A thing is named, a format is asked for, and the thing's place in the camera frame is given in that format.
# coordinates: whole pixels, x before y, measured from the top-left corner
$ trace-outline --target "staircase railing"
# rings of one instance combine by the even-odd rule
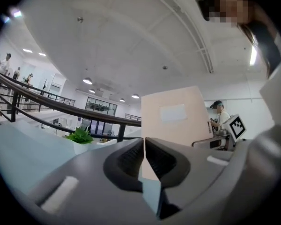
[[[55,94],[45,92],[41,89],[34,88],[32,86],[29,86],[25,83],[16,81],[12,78],[6,77],[2,74],[0,74],[0,87],[3,87],[7,90],[9,90],[9,94],[0,94],[0,98],[3,102],[0,102],[0,104],[7,104],[10,109],[2,110],[0,109],[0,115],[5,117],[10,122],[16,121],[16,115],[18,113],[22,113],[23,115],[39,122],[42,124],[45,124],[47,126],[50,126],[51,128],[58,129],[64,132],[73,133],[74,131],[71,129],[68,129],[66,127],[61,127],[55,124],[52,124],[50,122],[44,121],[40,118],[37,118],[31,114],[29,114],[26,111],[32,111],[32,110],[38,110],[41,111],[42,109],[53,109],[60,111],[62,113],[66,113],[69,115],[73,115],[76,117],[86,118],[90,120],[97,120],[102,122],[108,122],[113,124],[119,124],[119,132],[118,136],[107,136],[107,135],[97,135],[97,134],[91,134],[94,138],[106,138],[106,139],[116,139],[118,142],[121,142],[123,140],[127,139],[134,139],[135,137],[124,137],[125,127],[126,126],[134,126],[134,127],[141,127],[140,121],[135,120],[128,120],[123,119],[119,117],[109,116],[101,113],[91,112],[84,109],[80,109],[77,107],[74,107],[75,101],[72,99],[68,99],[66,97],[57,96]],[[30,100],[35,102],[36,104],[33,104],[38,107],[34,109],[22,109],[20,105],[26,105],[27,103],[21,103],[23,100]],[[9,117],[8,114],[5,114],[4,112],[10,112],[11,116]]]

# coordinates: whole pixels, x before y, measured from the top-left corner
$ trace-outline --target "white pot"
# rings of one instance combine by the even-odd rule
[[[79,143],[73,142],[73,147],[74,147],[75,154],[78,155],[78,154],[81,154],[81,153],[84,153],[84,152],[88,151],[89,150],[89,145],[90,145],[90,143],[88,143],[88,144],[79,144]]]

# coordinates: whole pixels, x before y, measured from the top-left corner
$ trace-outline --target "potted plant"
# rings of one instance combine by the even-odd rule
[[[89,144],[92,143],[93,138],[88,131],[81,128],[76,128],[75,132],[66,137],[73,141],[74,152],[76,155],[86,152],[89,149]]]

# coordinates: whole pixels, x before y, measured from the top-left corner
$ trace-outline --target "ceiling sprinkler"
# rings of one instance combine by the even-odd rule
[[[83,17],[77,17],[77,21],[78,21],[79,23],[82,23],[82,22],[83,22]]]

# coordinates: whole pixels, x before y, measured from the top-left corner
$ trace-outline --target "white sleeve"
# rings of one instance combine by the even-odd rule
[[[229,114],[226,112],[222,112],[220,115],[220,124],[223,124],[225,121],[227,121],[230,118]]]

